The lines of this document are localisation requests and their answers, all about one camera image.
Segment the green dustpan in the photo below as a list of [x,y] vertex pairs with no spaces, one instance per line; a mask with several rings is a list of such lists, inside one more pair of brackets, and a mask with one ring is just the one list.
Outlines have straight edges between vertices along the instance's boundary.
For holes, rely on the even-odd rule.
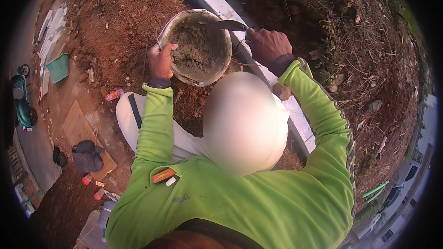
[[52,83],[57,83],[69,75],[69,53],[58,56],[49,62],[46,67],[49,70]]

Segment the green plastic pipe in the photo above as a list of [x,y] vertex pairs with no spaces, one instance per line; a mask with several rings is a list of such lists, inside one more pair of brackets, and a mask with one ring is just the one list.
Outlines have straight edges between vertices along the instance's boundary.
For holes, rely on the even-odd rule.
[[389,180],[387,180],[387,181],[384,182],[383,184],[377,186],[376,188],[371,189],[370,191],[366,192],[366,193],[363,194],[361,197],[362,197],[362,198],[367,197],[368,195],[370,195],[370,194],[373,193],[374,191],[379,190],[379,189],[381,189],[382,187],[384,187],[387,183],[389,183]]
[[369,202],[371,202],[372,200],[375,199],[375,197],[377,197],[383,190],[385,189],[385,186],[383,186],[371,199],[369,199],[368,201],[366,201],[366,204],[368,204]]

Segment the sleeve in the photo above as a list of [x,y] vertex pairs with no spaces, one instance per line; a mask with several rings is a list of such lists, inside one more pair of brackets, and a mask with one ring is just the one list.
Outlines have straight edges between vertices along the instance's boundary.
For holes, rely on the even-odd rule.
[[137,152],[131,166],[135,172],[140,164],[152,165],[152,169],[160,165],[171,164],[171,152],[174,146],[172,130],[172,98],[174,92],[170,87],[153,88],[143,84],[147,92],[146,105],[142,116]]
[[315,135],[316,148],[304,173],[312,175],[344,206],[342,215],[355,216],[356,190],[353,179],[355,143],[352,130],[337,102],[313,79],[307,62],[297,58],[279,78],[289,86]]

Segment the hand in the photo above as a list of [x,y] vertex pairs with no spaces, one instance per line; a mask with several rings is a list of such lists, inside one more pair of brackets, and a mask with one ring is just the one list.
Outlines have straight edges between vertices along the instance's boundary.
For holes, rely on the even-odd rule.
[[281,55],[292,54],[287,36],[277,31],[261,29],[257,33],[249,28],[246,31],[246,44],[251,48],[252,58],[267,68]]
[[171,71],[171,50],[176,50],[178,44],[166,44],[163,50],[160,50],[160,45],[157,43],[147,52],[147,59],[149,68],[151,69],[151,77],[163,77],[170,79],[172,77]]

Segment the white bucket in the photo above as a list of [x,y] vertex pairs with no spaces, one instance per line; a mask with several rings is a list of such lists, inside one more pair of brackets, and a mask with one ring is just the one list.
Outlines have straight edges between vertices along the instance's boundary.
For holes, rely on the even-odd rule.
[[[205,23],[210,23],[212,21],[220,21],[216,15],[213,13],[205,10],[205,9],[192,9],[188,11],[183,11],[178,14],[176,14],[172,19],[169,20],[169,22],[166,24],[166,26],[163,28],[162,32],[158,36],[158,43],[161,48],[164,47],[165,44],[168,42],[174,42],[170,41],[170,35],[173,33],[173,31],[178,27],[186,18],[199,18],[198,20],[204,21]],[[217,81],[223,73],[226,71],[226,69],[229,66],[229,63],[231,61],[231,55],[232,55],[232,43],[231,43],[231,36],[229,34],[228,30],[214,30],[216,31],[214,34],[216,35],[216,41],[208,41],[208,42],[215,42],[216,43],[216,52],[214,52],[214,63],[215,68],[213,71],[208,73],[207,75],[190,75],[183,71],[181,71],[177,65],[172,62],[171,64],[171,70],[172,73],[174,73],[174,76],[177,77],[180,81],[193,85],[193,86],[208,86]]]

